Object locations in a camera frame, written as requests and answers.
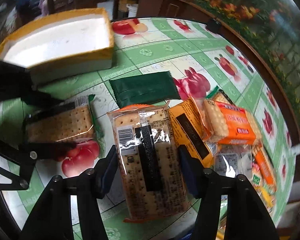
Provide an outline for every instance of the green snack wrapper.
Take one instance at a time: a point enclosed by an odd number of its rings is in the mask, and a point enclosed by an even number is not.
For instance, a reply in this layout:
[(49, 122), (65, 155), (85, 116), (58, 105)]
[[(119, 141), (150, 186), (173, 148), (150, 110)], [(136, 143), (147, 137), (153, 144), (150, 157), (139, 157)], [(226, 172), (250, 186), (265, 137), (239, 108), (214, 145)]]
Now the green snack wrapper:
[(180, 99), (169, 71), (110, 80), (110, 85), (120, 108)]

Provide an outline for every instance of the plastic wrapper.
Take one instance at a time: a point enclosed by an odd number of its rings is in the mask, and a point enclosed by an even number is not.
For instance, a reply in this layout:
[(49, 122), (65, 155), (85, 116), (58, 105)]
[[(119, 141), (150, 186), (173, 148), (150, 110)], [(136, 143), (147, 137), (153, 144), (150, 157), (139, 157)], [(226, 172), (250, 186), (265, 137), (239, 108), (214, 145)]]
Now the plastic wrapper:
[(263, 177), (260, 171), (260, 167), (256, 162), (252, 162), (252, 178), (251, 184), (253, 187), (262, 187), (263, 186)]
[(110, 80), (110, 85), (120, 108), (180, 99), (169, 71)]
[(200, 115), (191, 99), (169, 109), (173, 136), (177, 147), (184, 144), (190, 155), (200, 160), (204, 167), (213, 165), (213, 157), (219, 152), (220, 145), (204, 143)]
[(218, 153), (214, 157), (213, 168), (219, 175), (231, 178), (243, 173), (237, 153)]
[(261, 143), (261, 132), (249, 111), (213, 100), (191, 99), (201, 117), (203, 141), (218, 144)]
[(234, 103), (228, 97), (228, 95), (222, 89), (219, 89), (218, 86), (216, 86), (214, 88), (214, 90), (206, 98), (211, 99), (213, 101), (218, 101), (218, 102), (221, 102), (221, 103), (234, 105)]
[(133, 105), (108, 113), (130, 218), (142, 222), (185, 212), (189, 202), (165, 106)]
[(261, 198), (262, 202), (264, 203), (269, 214), (271, 214), (275, 205), (274, 195), (269, 194), (269, 192), (264, 187), (255, 187), (255, 190)]
[(24, 120), (27, 142), (82, 142), (96, 137), (88, 96), (74, 98)]
[(220, 153), (237, 154), (238, 166), (241, 168), (241, 174), (244, 174), (249, 180), (252, 178), (252, 153), (251, 145), (222, 145)]
[(276, 191), (276, 176), (273, 170), (273, 166), (270, 162), (268, 154), (265, 152), (263, 147), (253, 146), (252, 155), (255, 158), (255, 162), (260, 168), (260, 172), (264, 181), (272, 187), (273, 191)]

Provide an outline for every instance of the barcode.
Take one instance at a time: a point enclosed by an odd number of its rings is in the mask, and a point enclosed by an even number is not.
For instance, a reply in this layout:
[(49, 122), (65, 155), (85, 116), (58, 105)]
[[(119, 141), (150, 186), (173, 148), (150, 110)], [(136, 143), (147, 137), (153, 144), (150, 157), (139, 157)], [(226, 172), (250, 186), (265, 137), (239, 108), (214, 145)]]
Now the barcode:
[(119, 144), (126, 145), (128, 141), (133, 139), (132, 128), (118, 130)]
[(206, 143), (206, 147), (210, 150), (212, 156), (215, 156), (218, 153), (216, 143)]

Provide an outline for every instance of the apple print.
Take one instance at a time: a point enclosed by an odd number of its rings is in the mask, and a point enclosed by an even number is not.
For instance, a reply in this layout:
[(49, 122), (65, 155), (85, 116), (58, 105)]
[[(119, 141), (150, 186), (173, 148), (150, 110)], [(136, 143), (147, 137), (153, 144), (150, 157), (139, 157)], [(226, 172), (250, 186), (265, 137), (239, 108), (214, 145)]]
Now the apple print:
[(248, 62), (248, 60), (247, 60), (245, 57), (239, 56), (238, 58), (246, 65), (247, 69), (248, 69), (251, 73), (254, 73), (252, 67), (249, 65), (249, 62)]
[(287, 131), (287, 141), (288, 141), (288, 145), (291, 147), (291, 138), (290, 138), (289, 131)]
[(76, 148), (69, 150), (63, 159), (59, 159), (62, 161), (62, 172), (68, 178), (78, 176), (81, 172), (93, 167), (99, 152), (99, 144), (94, 140), (78, 143)]
[(230, 47), (230, 46), (226, 46), (226, 50), (231, 54), (231, 55), (233, 55), (234, 56), (234, 50)]
[(282, 176), (285, 179), (286, 177), (286, 159), (283, 157), (283, 166), (282, 166)]
[(271, 91), (269, 90), (269, 88), (267, 88), (267, 96), (269, 98), (271, 105), (273, 105), (274, 109), (277, 109), (277, 104), (276, 104), (274, 97), (273, 97)]
[(186, 24), (183, 24), (182, 22), (180, 21), (177, 21), (177, 20), (174, 20), (173, 23), (177, 26), (179, 26), (179, 28), (181, 30), (184, 30), (184, 31), (191, 31), (190, 27)]
[(262, 119), (266, 132), (270, 135), (273, 132), (272, 120), (270, 114), (264, 109), (265, 118)]
[(204, 75), (197, 73), (194, 68), (190, 67), (185, 70), (186, 78), (175, 78), (175, 82), (178, 93), (182, 100), (187, 100), (189, 97), (204, 98), (207, 96), (207, 92), (210, 90), (211, 85)]
[(177, 80), (177, 79), (173, 78), (173, 81), (174, 81), (174, 83), (177, 87), (178, 94), (179, 94), (180, 98), (182, 100), (187, 100), (189, 97), (188, 97), (187, 93), (183, 90), (183, 87), (182, 87), (182, 84), (181, 84), (181, 79)]
[(234, 77), (235, 81), (239, 81), (240, 77), (238, 75), (237, 68), (230, 63), (226, 58), (219, 54), (220, 58), (215, 57), (214, 59), (219, 62), (220, 66), (226, 71), (229, 75)]
[(129, 35), (146, 32), (148, 27), (140, 23), (138, 19), (128, 19), (112, 23), (112, 29), (117, 34)]

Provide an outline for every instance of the green checkered tablecloth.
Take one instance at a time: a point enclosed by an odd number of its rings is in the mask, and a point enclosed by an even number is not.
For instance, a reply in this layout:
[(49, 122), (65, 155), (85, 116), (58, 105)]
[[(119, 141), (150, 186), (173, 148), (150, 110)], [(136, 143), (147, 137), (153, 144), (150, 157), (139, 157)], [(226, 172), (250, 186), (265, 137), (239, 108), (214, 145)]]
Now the green checkered tablecloth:
[[(291, 142), (282, 113), (275, 100), (270, 100), (271, 92), (261, 76), (232, 44), (221, 36), (208, 32), (204, 24), (191, 21), (176, 23), (174, 19), (169, 18), (141, 18), (139, 23), (147, 26), (146, 32), (114, 34), (115, 51), (111, 69), (55, 81), (41, 87), (40, 90), (61, 99), (96, 95), (92, 109), (104, 130), (104, 136), (98, 138), (100, 157), (104, 157), (114, 144), (111, 123), (106, 113), (118, 108), (109, 80), (159, 71), (170, 71), (176, 81), (190, 79), (189, 70), (203, 75), (209, 81), (211, 90), (218, 85), (237, 106), (250, 110), (257, 120), (264, 146), (277, 174), (278, 190), (272, 213), (273, 221), (277, 225), (290, 194), (295, 157), (289, 155)], [(188, 28), (182, 29), (180, 23)], [(235, 75), (229, 70), (226, 71), (216, 60), (221, 57), (232, 64), (232, 69), (236, 69)], [(200, 92), (200, 88), (188, 89), (191, 93)], [(181, 100), (171, 100), (169, 106), (179, 102)], [(18, 145), (22, 140), (22, 121), (27, 114), (34, 111), (35, 107), (26, 105), (20, 99), (0, 103), (0, 139)], [(272, 120), (270, 133), (264, 127), (265, 113), (268, 113)], [(0, 166), (18, 173), (16, 165), (1, 157)], [(55, 174), (65, 178), (60, 162), (38, 161), (28, 190), (3, 192), (7, 206), (20, 228), (23, 227), (44, 187)], [(6, 179), (0, 176), (0, 182), (5, 183)], [(128, 217), (128, 209), (118, 172), (109, 194), (98, 200), (103, 223), (109, 239), (112, 240), (174, 237), (193, 225), (199, 204), (200, 200), (192, 200), (192, 205), (186, 213), (165, 219), (143, 224), (123, 223), (123, 219)], [(221, 215), (225, 211), (226, 202), (222, 202)], [(71, 197), (71, 213), (75, 239), (81, 239), (75, 196)]]

